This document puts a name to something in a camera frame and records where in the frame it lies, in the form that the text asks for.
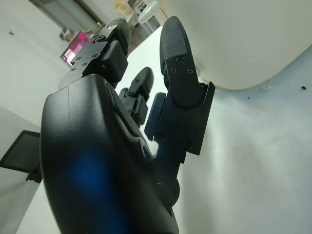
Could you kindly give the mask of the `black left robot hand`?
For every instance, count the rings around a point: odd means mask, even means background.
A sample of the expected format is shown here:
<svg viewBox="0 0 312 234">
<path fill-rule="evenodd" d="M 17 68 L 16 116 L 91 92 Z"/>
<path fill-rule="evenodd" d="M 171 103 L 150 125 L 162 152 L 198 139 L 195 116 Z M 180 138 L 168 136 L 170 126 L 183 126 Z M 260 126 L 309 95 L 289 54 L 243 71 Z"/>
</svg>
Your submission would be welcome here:
<svg viewBox="0 0 312 234">
<path fill-rule="evenodd" d="M 117 93 L 130 38 L 125 19 L 110 22 L 45 101 L 40 168 L 63 234 L 179 232 L 177 174 L 187 153 L 200 154 L 215 86 L 198 81 L 187 34 L 172 16 L 159 51 L 167 92 L 148 109 L 154 76 L 146 67 Z"/>
</svg>

